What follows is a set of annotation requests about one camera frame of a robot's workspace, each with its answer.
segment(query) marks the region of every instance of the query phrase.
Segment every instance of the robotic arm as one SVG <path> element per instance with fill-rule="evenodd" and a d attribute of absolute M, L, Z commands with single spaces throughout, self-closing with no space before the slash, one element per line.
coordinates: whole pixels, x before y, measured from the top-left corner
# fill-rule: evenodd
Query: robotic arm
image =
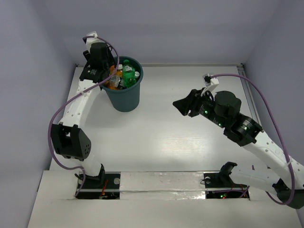
<path fill-rule="evenodd" d="M 88 50 L 83 53 L 87 64 L 81 73 L 76 92 L 83 95 L 72 102 L 59 124 L 52 124 L 51 139 L 57 154 L 73 160 L 75 165 L 85 169 L 85 185 L 98 188 L 104 183 L 105 170 L 91 153 L 91 141 L 82 127 L 102 87 L 97 86 L 86 93 L 84 91 L 107 79 L 110 66 L 115 65 L 116 62 L 111 54 L 111 46 L 101 42 L 96 32 L 87 36 L 90 38 L 85 38 L 84 42 Z"/>
<path fill-rule="evenodd" d="M 281 201 L 287 201 L 291 192 L 291 177 L 283 150 L 266 134 L 252 118 L 241 114 L 241 101 L 232 92 L 220 91 L 215 97 L 212 90 L 219 81 L 204 76 L 206 88 L 192 89 L 184 99 L 173 102 L 183 116 L 202 115 L 217 126 L 224 128 L 224 135 L 245 150 L 255 154 L 273 171 L 267 174 L 240 168 L 236 163 L 227 162 L 214 180 L 231 187 L 233 183 L 246 184 L 276 194 Z M 304 166 L 290 157 L 294 169 L 295 195 L 288 205 L 299 209 L 304 206 Z"/>

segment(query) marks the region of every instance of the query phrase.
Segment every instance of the trash bin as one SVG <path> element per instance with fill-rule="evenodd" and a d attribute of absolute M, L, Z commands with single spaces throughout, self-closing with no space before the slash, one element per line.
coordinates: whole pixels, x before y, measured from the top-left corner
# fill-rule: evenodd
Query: trash bin
<path fill-rule="evenodd" d="M 143 79 L 143 68 L 140 63 L 127 56 L 119 56 L 119 63 L 123 64 L 126 59 L 130 61 L 130 64 L 135 68 L 135 71 L 140 73 L 138 81 L 133 86 L 122 90 L 112 90 L 102 86 L 108 94 L 113 107 L 120 112 L 129 112 L 138 106 L 141 81 Z"/>

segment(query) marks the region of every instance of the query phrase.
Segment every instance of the white platform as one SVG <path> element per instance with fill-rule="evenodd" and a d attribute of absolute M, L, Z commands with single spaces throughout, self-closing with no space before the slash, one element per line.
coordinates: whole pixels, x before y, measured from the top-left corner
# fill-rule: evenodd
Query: white platform
<path fill-rule="evenodd" d="M 75 71 L 69 98 L 77 90 L 82 68 Z M 93 103 L 83 128 L 92 151 L 106 171 L 211 171 L 227 161 L 265 167 L 254 155 L 227 140 L 223 129 L 202 116 L 184 117 L 172 105 L 191 89 L 204 86 L 205 73 L 235 73 L 235 66 L 144 67 L 139 106 L 115 110 L 105 91 Z M 241 112 L 251 116 L 239 78 L 221 77 L 217 91 L 241 99 Z M 73 164 L 59 156 L 67 166 Z M 52 161 L 51 170 L 61 169 Z"/>
<path fill-rule="evenodd" d="M 141 101 L 134 111 L 116 111 L 102 91 L 83 128 L 92 141 L 92 152 L 106 171 L 215 171 L 227 161 L 266 170 L 258 158 L 230 142 L 221 128 L 201 116 L 184 117 L 172 105 L 191 89 L 203 87 L 203 74 L 237 74 L 236 67 L 171 66 L 143 70 Z M 82 68 L 76 68 L 69 98 L 77 90 L 81 71 Z M 241 112 L 250 116 L 240 79 L 221 77 L 219 81 L 218 91 L 233 92 L 242 101 Z M 59 159 L 71 166 L 69 160 Z M 127 183 L 122 180 L 122 184 L 125 190 L 131 185 L 139 190 L 155 186 L 155 178 L 145 179 L 138 185 L 133 182 L 135 179 Z M 194 195 L 201 188 L 191 181 L 196 179 L 190 175 L 189 181 L 181 182 Z M 62 170 L 52 161 L 50 171 L 42 177 L 29 228 L 301 227 L 294 209 L 276 205 L 254 188 L 250 188 L 251 201 L 204 199 L 203 194 L 194 200 L 190 195 L 168 200 L 164 194 L 138 197 L 128 192 L 120 200 L 77 200 L 73 199 L 76 182 L 74 171 Z"/>

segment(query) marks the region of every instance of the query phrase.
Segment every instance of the white wall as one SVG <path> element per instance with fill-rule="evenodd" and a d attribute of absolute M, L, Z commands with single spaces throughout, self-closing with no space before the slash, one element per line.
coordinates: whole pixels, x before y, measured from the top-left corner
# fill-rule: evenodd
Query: white wall
<path fill-rule="evenodd" d="M 75 64 L 31 2 L 1 0 L 0 19 L 0 227 L 25 228 L 50 163 L 48 122 L 67 98 Z"/>
<path fill-rule="evenodd" d="M 281 0 L 44 0 L 76 63 L 96 30 L 141 63 L 241 63 Z"/>
<path fill-rule="evenodd" d="M 289 153 L 304 164 L 304 1 L 283 0 L 246 62 L 246 74 L 263 91 Z M 253 93 L 265 130 L 278 137 L 262 100 Z M 304 209 L 299 211 L 302 224 Z"/>

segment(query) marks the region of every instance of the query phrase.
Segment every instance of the purple cable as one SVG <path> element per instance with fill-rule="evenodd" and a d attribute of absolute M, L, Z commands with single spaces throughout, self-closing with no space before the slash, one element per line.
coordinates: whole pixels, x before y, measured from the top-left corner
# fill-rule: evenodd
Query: purple cable
<path fill-rule="evenodd" d="M 95 38 L 95 36 L 87 36 L 87 37 L 84 37 L 84 38 Z M 112 47 L 112 49 L 115 51 L 116 56 L 117 56 L 117 64 L 116 64 L 115 70 L 113 71 L 113 73 L 112 73 L 107 79 L 105 79 L 105 80 L 103 80 L 102 82 L 99 82 L 99 83 L 97 83 L 97 84 L 95 84 L 95 85 L 93 85 L 93 86 L 91 86 L 91 87 L 85 89 L 85 90 L 83 91 L 83 93 L 86 93 L 86 92 L 88 92 L 88 91 L 90 91 L 90 90 L 96 88 L 97 86 L 100 86 L 101 84 L 105 83 L 106 81 L 108 81 L 108 80 L 116 73 L 116 71 L 117 71 L 117 69 L 118 69 L 118 65 L 119 65 L 119 56 L 118 56 L 118 54 L 117 54 L 116 49 L 115 49 L 110 43 L 108 43 L 107 41 L 105 41 L 104 39 L 101 39 L 100 37 L 96 37 L 96 38 L 99 39 L 99 40 L 101 40 L 101 41 L 103 41 L 103 42 L 105 42 L 106 44 L 108 44 L 108 45 L 110 45 L 110 46 Z M 61 168 L 63 168 L 63 169 L 66 169 L 66 170 L 81 169 L 82 172 L 83 172 L 84 178 L 83 178 L 83 180 L 82 180 L 82 183 L 81 183 L 79 189 L 78 189 L 77 192 L 75 193 L 75 197 L 79 194 L 80 190 L 82 189 L 82 187 L 83 187 L 83 185 L 84 185 L 84 182 L 85 182 L 85 180 L 86 180 L 86 175 L 85 175 L 85 174 L 86 174 L 86 171 L 85 171 L 85 169 L 84 169 L 82 166 L 76 166 L 76 167 L 70 168 L 70 167 L 67 167 L 67 166 L 65 166 L 65 165 L 63 165 L 63 164 L 60 163 L 60 161 L 59 161 L 58 158 L 56 157 L 56 155 L 55 155 L 55 153 L 54 153 L 54 150 L 53 150 L 53 147 L 52 147 L 51 129 L 52 129 L 53 121 L 55 120 L 56 116 L 57 116 L 57 115 L 58 115 L 58 114 L 59 114 L 59 113 L 60 113 L 60 112 L 69 104 L 69 103 L 71 103 L 72 101 L 74 101 L 75 99 L 77 99 L 78 97 L 80 97 L 81 95 L 82 95 L 82 93 L 79 93 L 79 94 L 73 96 L 71 99 L 69 99 L 65 104 L 63 104 L 63 105 L 55 112 L 55 114 L 52 116 L 52 118 L 51 118 L 51 120 L 50 120 L 50 122 L 49 122 L 48 131 L 47 131 L 47 136 L 48 136 L 48 137 L 47 137 L 48 147 L 49 147 L 49 150 L 50 150 L 51 155 L 52 155 L 53 159 L 55 160 L 55 162 L 56 162 Z"/>
<path fill-rule="evenodd" d="M 247 188 L 245 189 L 244 193 L 239 198 L 242 198 L 243 196 L 245 196 L 246 193 L 248 192 L 249 188 L 250 188 L 250 186 L 247 186 Z"/>
<path fill-rule="evenodd" d="M 295 196 L 295 175 L 294 175 L 294 170 L 293 170 L 293 167 L 291 165 L 290 162 L 290 159 L 289 159 L 289 154 L 288 154 L 288 151 L 287 151 L 287 148 L 285 146 L 285 143 L 284 143 L 284 140 L 282 138 L 282 135 L 279 131 L 279 128 L 276 124 L 276 121 L 270 111 L 270 107 L 266 101 L 266 98 L 264 97 L 264 95 L 262 94 L 262 92 L 257 88 L 257 86 L 251 81 L 249 80 L 248 78 L 244 77 L 244 76 L 241 76 L 241 75 L 236 75 L 236 74 L 218 74 L 218 75 L 213 75 L 211 76 L 210 78 L 214 78 L 214 77 L 222 77 L 222 76 L 232 76 L 232 77 L 239 77 L 239 78 L 242 78 L 246 81 L 248 81 L 255 89 L 256 91 L 260 94 L 261 98 L 263 99 L 264 101 L 264 104 L 267 108 L 267 111 L 270 115 L 270 118 L 271 118 L 271 121 L 272 123 L 274 124 L 275 126 L 275 130 L 277 132 L 277 135 L 279 136 L 279 139 L 280 139 L 280 142 L 282 144 L 282 147 L 283 147 L 283 153 L 285 155 L 285 158 L 286 158 L 286 162 L 288 163 L 288 168 L 289 168 L 289 171 L 290 171 L 290 176 L 291 176 L 291 193 L 290 193 L 290 196 L 289 196 L 289 199 L 286 201 L 286 202 L 279 202 L 277 200 L 275 200 L 267 191 L 266 191 L 266 194 L 270 197 L 270 199 L 272 199 L 274 202 L 276 202 L 277 204 L 280 204 L 280 205 L 288 205 L 289 203 L 291 203 L 291 201 L 293 200 L 294 196 Z"/>

